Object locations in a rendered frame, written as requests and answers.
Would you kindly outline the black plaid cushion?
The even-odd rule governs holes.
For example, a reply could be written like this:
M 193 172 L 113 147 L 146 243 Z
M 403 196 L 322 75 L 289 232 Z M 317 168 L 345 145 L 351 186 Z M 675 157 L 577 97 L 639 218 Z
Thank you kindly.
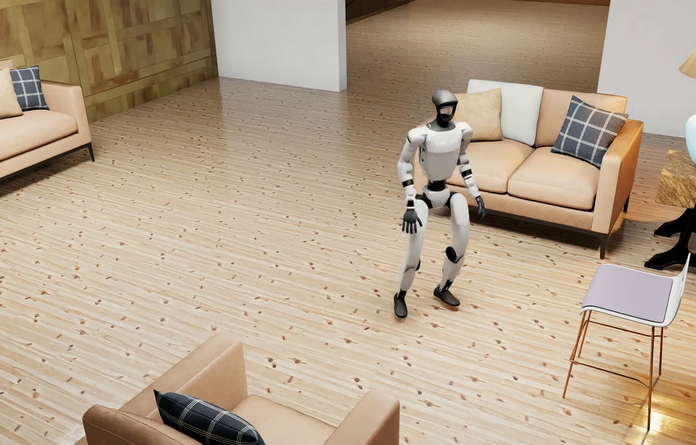
M 158 390 L 154 396 L 163 423 L 203 445 L 266 445 L 248 421 L 208 401 Z

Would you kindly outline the white stool with copper legs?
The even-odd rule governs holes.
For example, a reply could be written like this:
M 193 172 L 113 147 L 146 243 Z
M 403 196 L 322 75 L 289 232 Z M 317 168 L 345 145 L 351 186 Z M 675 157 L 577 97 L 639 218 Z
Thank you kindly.
M 572 366 L 583 348 L 586 332 L 594 312 L 650 326 L 650 365 L 648 419 L 652 413 L 652 389 L 658 382 L 653 374 L 655 340 L 659 338 L 659 363 L 663 360 L 663 330 L 675 319 L 685 289 L 690 256 L 677 276 L 666 277 L 619 265 L 601 265 L 594 275 L 581 305 L 581 322 L 576 343 L 570 356 Z

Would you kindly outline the white right robot leg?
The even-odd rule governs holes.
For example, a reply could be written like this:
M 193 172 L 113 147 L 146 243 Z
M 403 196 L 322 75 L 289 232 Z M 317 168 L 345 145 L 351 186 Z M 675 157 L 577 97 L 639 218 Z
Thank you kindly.
M 421 252 L 429 213 L 429 207 L 421 199 L 415 199 L 415 208 L 422 219 L 423 226 L 418 228 L 416 234 L 407 234 L 408 248 L 401 267 L 399 289 L 394 295 L 394 312 L 395 316 L 400 319 L 404 319 L 408 314 L 405 295 L 411 288 L 416 271 L 421 263 Z

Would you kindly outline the robot head with dark visor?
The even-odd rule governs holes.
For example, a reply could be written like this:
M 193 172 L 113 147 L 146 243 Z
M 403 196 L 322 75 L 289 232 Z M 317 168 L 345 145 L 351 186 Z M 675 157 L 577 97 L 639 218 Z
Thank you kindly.
M 452 118 L 458 104 L 458 99 L 447 89 L 439 89 L 432 96 L 436 108 L 436 117 L 428 124 L 433 131 L 449 131 L 455 127 Z

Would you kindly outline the beige sofa with dark legs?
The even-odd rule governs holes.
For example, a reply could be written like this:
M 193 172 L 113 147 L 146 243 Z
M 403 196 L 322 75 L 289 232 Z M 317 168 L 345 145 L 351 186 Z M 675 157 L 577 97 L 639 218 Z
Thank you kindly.
M 0 70 L 10 69 L 12 59 L 0 60 Z M 82 149 L 95 159 L 82 88 L 40 82 L 49 110 L 0 119 L 0 182 Z

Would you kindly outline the white square cushion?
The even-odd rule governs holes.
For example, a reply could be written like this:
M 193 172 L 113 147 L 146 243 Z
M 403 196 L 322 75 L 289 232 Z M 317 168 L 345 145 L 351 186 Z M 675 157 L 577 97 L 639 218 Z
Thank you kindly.
M 534 147 L 544 88 L 511 82 L 472 79 L 467 93 L 501 89 L 501 131 L 503 138 Z

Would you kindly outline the white robot leg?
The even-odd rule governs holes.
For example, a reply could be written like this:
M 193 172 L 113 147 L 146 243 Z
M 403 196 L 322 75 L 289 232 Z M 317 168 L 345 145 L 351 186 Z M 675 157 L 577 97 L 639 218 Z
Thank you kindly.
M 448 201 L 451 214 L 452 245 L 445 250 L 442 277 L 433 294 L 449 307 L 458 307 L 460 301 L 449 290 L 462 268 L 469 241 L 470 216 L 465 197 L 451 192 Z
M 415 208 L 422 219 L 423 226 L 418 228 L 416 234 L 407 234 L 408 248 L 401 267 L 399 289 L 394 295 L 394 312 L 395 316 L 400 319 L 404 319 L 408 314 L 405 295 L 411 288 L 416 271 L 421 263 L 421 252 L 429 213 L 429 207 L 421 199 L 415 199 Z

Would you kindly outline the grey plaid cushion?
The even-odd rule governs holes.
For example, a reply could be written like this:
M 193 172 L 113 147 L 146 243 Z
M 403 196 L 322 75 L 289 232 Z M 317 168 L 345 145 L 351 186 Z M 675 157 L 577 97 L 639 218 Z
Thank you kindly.
M 17 116 L 18 109 L 22 112 L 50 109 L 44 98 L 39 71 L 38 66 L 30 66 L 6 70 L 0 74 L 0 112 L 9 112 L 10 116 Z M 17 105 L 9 98 L 7 75 L 12 82 Z
M 551 152 L 575 157 L 600 168 L 604 155 L 627 119 L 625 113 L 610 112 L 572 96 Z

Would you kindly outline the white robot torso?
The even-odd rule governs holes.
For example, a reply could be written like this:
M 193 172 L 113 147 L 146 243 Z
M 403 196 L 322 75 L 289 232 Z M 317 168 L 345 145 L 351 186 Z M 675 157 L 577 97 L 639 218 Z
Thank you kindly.
M 427 130 L 425 141 L 419 147 L 419 159 L 429 184 L 423 187 L 418 199 L 424 200 L 429 208 L 448 205 L 450 193 L 444 182 L 458 167 L 461 140 L 462 132 L 456 126 L 449 131 Z

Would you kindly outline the tan two-seat sofa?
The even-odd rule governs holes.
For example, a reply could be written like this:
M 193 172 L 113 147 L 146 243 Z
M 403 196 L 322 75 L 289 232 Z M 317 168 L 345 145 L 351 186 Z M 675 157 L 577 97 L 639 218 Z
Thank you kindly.
M 596 236 L 604 259 L 610 233 L 627 211 L 643 123 L 625 122 L 600 168 L 552 153 L 572 96 L 609 112 L 626 112 L 624 96 L 544 88 L 534 147 L 503 138 L 470 142 L 467 155 L 486 212 Z

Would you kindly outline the white left robot leg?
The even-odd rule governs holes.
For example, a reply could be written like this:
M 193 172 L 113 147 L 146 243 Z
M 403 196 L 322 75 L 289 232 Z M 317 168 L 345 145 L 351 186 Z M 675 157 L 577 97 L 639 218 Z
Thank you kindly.
M 445 250 L 442 277 L 433 294 L 449 307 L 458 307 L 460 301 L 449 290 L 462 268 L 469 241 L 470 216 L 465 197 L 451 192 L 448 201 L 451 214 L 452 245 Z

